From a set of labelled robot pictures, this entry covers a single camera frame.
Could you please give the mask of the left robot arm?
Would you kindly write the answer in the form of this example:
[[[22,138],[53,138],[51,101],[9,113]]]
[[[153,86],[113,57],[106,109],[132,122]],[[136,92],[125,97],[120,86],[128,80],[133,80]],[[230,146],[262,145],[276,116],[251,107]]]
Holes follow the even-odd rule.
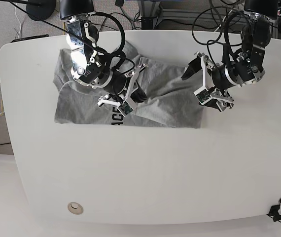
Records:
[[[277,0],[247,0],[244,11],[233,9],[232,14],[222,20],[220,36],[224,38],[222,63],[217,64],[210,53],[195,53],[195,58],[181,77],[187,80],[197,72],[202,72],[202,85],[194,91],[201,106],[223,112],[233,108],[234,100],[229,88],[259,82],[264,74],[263,60],[265,48],[271,40],[271,23],[278,17]],[[239,49],[229,40],[229,25],[236,17],[245,19],[246,25],[241,32]]]

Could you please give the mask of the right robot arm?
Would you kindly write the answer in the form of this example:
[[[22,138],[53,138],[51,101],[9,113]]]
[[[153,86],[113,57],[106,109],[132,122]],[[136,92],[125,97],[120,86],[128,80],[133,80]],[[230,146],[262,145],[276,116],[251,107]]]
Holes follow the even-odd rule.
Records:
[[[121,65],[131,60],[123,51],[126,38],[121,23],[113,16],[96,12],[91,0],[62,0],[59,3],[60,20],[67,22],[65,33],[71,49],[71,76],[83,86],[101,89],[106,95],[98,99],[98,106],[115,106],[120,113],[128,115],[147,95],[138,83],[138,76],[146,64],[121,72]],[[112,53],[98,47],[99,30],[89,19],[91,16],[110,18],[118,27],[121,43]]]

